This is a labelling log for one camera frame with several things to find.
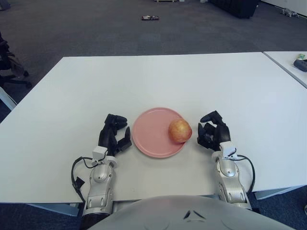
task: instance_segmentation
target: chair leg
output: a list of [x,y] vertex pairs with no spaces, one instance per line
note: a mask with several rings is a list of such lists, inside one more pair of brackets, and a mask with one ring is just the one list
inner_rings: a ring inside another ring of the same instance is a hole
[[16,78],[15,75],[8,75],[8,76],[3,76],[4,79],[12,79],[12,78]]
[[28,81],[25,81],[25,80],[10,80],[10,79],[6,79],[4,82],[14,83],[14,84],[27,84],[27,83],[29,83]]

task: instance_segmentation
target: office chair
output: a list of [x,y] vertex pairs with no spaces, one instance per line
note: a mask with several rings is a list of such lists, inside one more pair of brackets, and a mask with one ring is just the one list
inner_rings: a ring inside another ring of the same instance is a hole
[[[11,57],[15,57],[14,54],[10,53],[9,51],[9,45],[7,44],[7,41],[5,41],[0,32],[0,70],[8,70],[12,68],[12,63],[10,60]],[[29,76],[29,73],[25,70],[23,75],[25,77]],[[9,75],[9,76],[1,76],[0,75],[0,87],[3,87],[4,83],[13,83],[13,84],[25,84],[26,88],[31,88],[32,84],[29,81],[25,80],[12,80],[13,78],[16,78],[15,75]]]

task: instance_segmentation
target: robotic arm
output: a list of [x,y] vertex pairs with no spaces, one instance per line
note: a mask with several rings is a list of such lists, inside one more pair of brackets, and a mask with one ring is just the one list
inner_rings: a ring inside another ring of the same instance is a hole
[[217,111],[201,119],[206,124],[198,124],[197,142],[207,149],[213,149],[212,161],[215,163],[215,177],[221,200],[251,210],[247,193],[240,183],[239,169],[234,161],[238,160],[236,147],[230,139],[228,126]]
[[117,130],[125,126],[127,119],[122,116],[108,114],[106,117],[105,126],[99,135],[98,146],[93,150],[92,167],[89,167],[93,170],[90,174],[90,191],[84,205],[80,227],[82,230],[88,229],[112,213],[114,168],[117,167],[115,155],[132,145],[129,127],[123,139],[117,142],[115,138]]

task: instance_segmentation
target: table leg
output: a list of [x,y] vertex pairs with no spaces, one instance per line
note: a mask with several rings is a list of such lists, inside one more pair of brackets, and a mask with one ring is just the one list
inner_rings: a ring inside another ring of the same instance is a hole
[[260,192],[255,192],[255,197],[257,200],[262,200],[274,195],[278,195],[278,194],[283,194],[283,193],[287,193],[290,192],[292,190],[295,190],[297,188],[303,187],[303,185],[299,185],[299,186],[294,186],[294,187],[290,187],[290,188],[279,188],[279,189],[272,189],[272,190],[267,190],[267,191],[260,191]]
[[13,108],[16,107],[16,102],[1,87],[0,87],[0,100],[2,100],[3,103],[5,103],[5,105],[10,110],[13,110]]
[[57,212],[65,214],[68,216],[76,217],[79,213],[78,206],[79,204],[45,204],[45,203],[35,203],[28,204],[33,207],[42,208],[51,212]]

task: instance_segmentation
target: black furniture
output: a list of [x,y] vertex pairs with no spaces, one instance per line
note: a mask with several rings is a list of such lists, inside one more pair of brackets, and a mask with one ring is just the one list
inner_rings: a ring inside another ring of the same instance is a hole
[[259,0],[209,0],[214,5],[230,12],[239,18],[250,18],[254,15]]
[[[13,55],[12,53],[9,53],[9,46],[7,44],[7,41],[5,41],[0,32],[0,70],[8,70],[11,69],[11,61],[9,58],[9,54]],[[24,76],[28,77],[29,73],[25,70]],[[16,78],[15,75],[9,75],[9,76],[1,76],[0,75],[0,87],[3,87],[4,83],[14,83],[14,84],[25,84],[26,88],[31,88],[32,84],[29,81],[25,80],[13,80],[13,78]]]

